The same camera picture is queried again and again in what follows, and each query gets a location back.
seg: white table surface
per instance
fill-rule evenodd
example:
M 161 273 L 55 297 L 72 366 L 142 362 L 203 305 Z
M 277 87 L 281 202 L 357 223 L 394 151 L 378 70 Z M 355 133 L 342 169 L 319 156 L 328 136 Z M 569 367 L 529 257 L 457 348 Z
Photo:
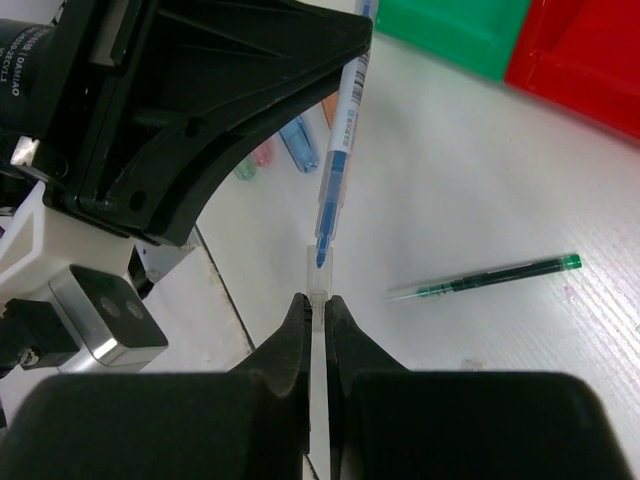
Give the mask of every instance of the white table surface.
M 324 155 L 321 109 L 307 119 Z M 257 344 L 304 291 L 305 249 L 315 243 L 322 168 L 300 174 L 279 140 L 277 157 L 251 182 L 227 180 L 199 220 Z M 637 146 L 376 36 L 334 243 L 333 293 L 411 369 L 584 379 L 640 475 L 639 186 Z M 582 270 L 403 308 L 384 303 L 399 285 L 574 251 Z M 321 367 L 316 357 L 314 381 Z M 312 426 L 326 422 L 317 404 L 312 415 Z M 312 448 L 328 442 L 322 428 L 312 437 Z M 327 452 L 311 458 L 328 478 Z

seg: pen cap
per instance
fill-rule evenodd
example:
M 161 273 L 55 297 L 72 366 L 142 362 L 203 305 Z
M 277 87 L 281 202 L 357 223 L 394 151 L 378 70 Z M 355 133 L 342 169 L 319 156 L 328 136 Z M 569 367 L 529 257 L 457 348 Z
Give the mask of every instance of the pen cap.
M 247 157 L 233 169 L 233 174 L 238 180 L 247 181 L 255 177 L 257 171 L 255 164 Z
M 251 153 L 251 160 L 258 167 L 264 168 L 268 167 L 273 163 L 275 158 L 274 148 L 273 148 L 273 138 L 269 137 L 265 140 L 258 148 L 256 148 Z
M 307 297 L 313 308 L 313 329 L 324 327 L 324 304 L 331 298 L 333 248 L 329 247 L 322 268 L 316 266 L 316 246 L 307 247 Z
M 318 168 L 318 156 L 302 117 L 298 116 L 282 127 L 280 136 L 298 170 L 309 173 Z

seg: pen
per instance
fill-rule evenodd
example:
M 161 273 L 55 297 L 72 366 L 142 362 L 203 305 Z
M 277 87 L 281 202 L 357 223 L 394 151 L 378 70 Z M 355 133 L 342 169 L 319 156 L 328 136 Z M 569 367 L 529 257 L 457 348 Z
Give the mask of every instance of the pen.
M 298 170 L 309 173 L 318 168 L 318 156 L 302 116 L 294 118 L 282 127 L 280 136 Z
M 488 285 L 521 280 L 523 278 L 539 277 L 540 275 L 563 272 L 565 270 L 575 270 L 580 267 L 582 267 L 582 260 L 578 254 L 574 253 L 560 258 L 543 260 L 506 270 L 469 275 L 449 282 L 404 289 L 402 292 L 395 292 L 395 296 L 391 298 L 390 301 L 407 300 L 416 297 L 425 298 L 434 295 L 444 295 L 450 292 L 461 292 L 463 290 L 486 287 Z
M 378 0 L 363 0 L 358 12 L 375 22 Z M 336 236 L 340 210 L 347 193 L 348 162 L 353 151 L 358 111 L 369 68 L 369 52 L 349 62 L 342 70 L 338 106 L 331 128 L 329 151 L 324 166 L 316 223 L 316 265 L 322 268 L 331 242 Z

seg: white plastic mount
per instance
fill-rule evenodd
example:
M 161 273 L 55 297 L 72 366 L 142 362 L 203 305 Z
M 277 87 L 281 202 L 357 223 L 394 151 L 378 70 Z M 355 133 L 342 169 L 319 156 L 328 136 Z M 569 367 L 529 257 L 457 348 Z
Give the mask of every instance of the white plastic mount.
M 38 183 L 0 240 L 0 304 L 28 299 L 69 265 L 124 276 L 133 240 L 119 238 L 46 207 Z

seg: blue pen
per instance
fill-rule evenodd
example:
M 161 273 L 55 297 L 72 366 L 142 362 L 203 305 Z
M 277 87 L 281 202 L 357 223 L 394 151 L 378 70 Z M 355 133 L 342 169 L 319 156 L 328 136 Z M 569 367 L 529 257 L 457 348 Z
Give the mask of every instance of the blue pen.
M 282 127 L 280 136 L 298 170 L 309 173 L 318 168 L 318 156 L 313 148 L 307 125 L 301 116 Z
M 375 23 L 378 0 L 363 0 L 357 12 Z M 322 268 L 336 237 L 338 217 L 347 191 L 347 171 L 358 123 L 358 111 L 369 67 L 369 52 L 349 62 L 342 70 L 338 106 L 331 128 L 329 152 L 320 186 L 320 208 L 316 224 L 316 265 Z

